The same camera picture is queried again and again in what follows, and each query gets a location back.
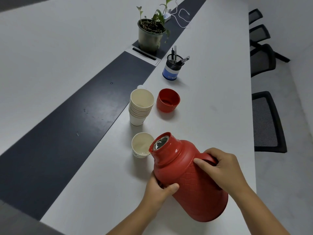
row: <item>soil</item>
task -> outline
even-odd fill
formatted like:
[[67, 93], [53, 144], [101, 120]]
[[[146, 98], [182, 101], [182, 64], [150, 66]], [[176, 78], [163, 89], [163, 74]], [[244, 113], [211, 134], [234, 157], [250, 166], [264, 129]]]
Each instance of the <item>soil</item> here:
[[154, 34], [162, 34], [165, 31], [165, 28], [160, 22], [155, 22], [151, 19], [141, 19], [139, 25], [144, 30]]

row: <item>person's right hand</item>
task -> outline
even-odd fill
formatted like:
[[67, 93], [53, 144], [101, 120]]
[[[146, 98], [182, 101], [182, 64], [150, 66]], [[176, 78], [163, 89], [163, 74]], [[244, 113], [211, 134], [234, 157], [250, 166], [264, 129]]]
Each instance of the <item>person's right hand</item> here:
[[230, 196], [234, 197], [249, 188], [234, 154], [216, 148], [210, 148], [205, 153], [218, 160], [217, 166], [211, 166], [199, 158], [194, 158], [194, 163], [209, 174], [216, 184], [229, 193]]

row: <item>chair frame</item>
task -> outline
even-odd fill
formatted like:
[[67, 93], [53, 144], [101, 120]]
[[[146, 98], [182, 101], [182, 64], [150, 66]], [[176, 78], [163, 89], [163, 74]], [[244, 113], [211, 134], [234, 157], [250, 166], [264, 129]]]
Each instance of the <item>chair frame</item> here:
[[276, 68], [276, 57], [275, 57], [275, 52], [273, 51], [272, 47], [269, 44], [263, 44], [260, 47], [253, 49], [250, 52], [250, 57], [258, 53], [259, 51], [263, 51], [267, 53], [268, 58], [269, 58], [269, 67], [266, 70], [262, 70], [262, 71], [251, 74], [251, 77], [254, 77], [255, 75], [258, 75], [263, 72], [274, 70]]
[[260, 39], [259, 41], [252, 41], [252, 40], [250, 40], [250, 46], [253, 43], [258, 43], [258, 42], [261, 42], [261, 41], [263, 41], [265, 39], [270, 39], [271, 38], [271, 35], [269, 34], [269, 31], [267, 30], [267, 28], [263, 24], [262, 25], [258, 25], [256, 27], [253, 27], [252, 29], [249, 30], [249, 33], [253, 32], [253, 31], [257, 30], [257, 29], [260, 29], [260, 28], [264, 30], [266, 37], [263, 38], [263, 39]]
[[263, 15], [262, 15], [262, 13], [259, 11], [259, 9], [254, 9], [254, 10], [250, 11], [250, 12], [249, 12], [249, 15], [252, 14], [253, 12], [257, 12], [257, 13], [259, 14], [260, 18], [254, 20], [254, 21], [252, 21], [252, 22], [249, 22], [249, 25], [251, 25], [253, 22], [255, 22], [255, 21], [257, 21], [257, 20], [263, 18]]
[[255, 146], [254, 151], [255, 152], [286, 153], [287, 145], [286, 145], [285, 135], [284, 135], [283, 127], [281, 126], [281, 121], [280, 121], [274, 100], [272, 98], [272, 95], [268, 91], [261, 91], [261, 92], [252, 94], [252, 100], [256, 100], [262, 97], [265, 97], [267, 104], [269, 106], [269, 110], [271, 111], [278, 145], [276, 147], [256, 147]]

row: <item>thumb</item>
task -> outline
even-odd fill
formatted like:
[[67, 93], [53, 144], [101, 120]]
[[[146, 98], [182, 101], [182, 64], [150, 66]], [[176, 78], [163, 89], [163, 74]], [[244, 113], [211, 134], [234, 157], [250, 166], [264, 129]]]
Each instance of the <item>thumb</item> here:
[[166, 197], [171, 196], [175, 194], [179, 189], [179, 185], [177, 183], [174, 183], [167, 188], [164, 189], [164, 194]]
[[194, 158], [194, 163], [197, 164], [202, 170], [204, 170], [209, 176], [211, 176], [216, 168], [209, 163], [203, 161], [202, 159], [199, 158]]

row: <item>charging cable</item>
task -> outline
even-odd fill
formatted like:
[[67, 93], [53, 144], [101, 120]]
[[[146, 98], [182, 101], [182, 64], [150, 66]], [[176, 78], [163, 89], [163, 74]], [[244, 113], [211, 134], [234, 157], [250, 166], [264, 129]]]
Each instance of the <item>charging cable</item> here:
[[[177, 4], [177, 0], [175, 0], [175, 3], [176, 3], [176, 12], [175, 13], [171, 13], [171, 16], [174, 16], [174, 15], [176, 15], [177, 14], [177, 8], [178, 8], [178, 4]], [[188, 13], [188, 11], [186, 11], [185, 9], [180, 9], [179, 10], [179, 13], [178, 13], [178, 16], [181, 18], [181, 19], [183, 19], [184, 21], [186, 21], [184, 18], [182, 18], [181, 16], [180, 16], [180, 12], [182, 11], [182, 10], [184, 10], [185, 12], [187, 12], [187, 14], [188, 15], [190, 15], [189, 13]], [[181, 27], [181, 28], [186, 28], [187, 26], [188, 26], [188, 24], [185, 26], [185, 27], [182, 27], [179, 23], [178, 23], [178, 25]]]

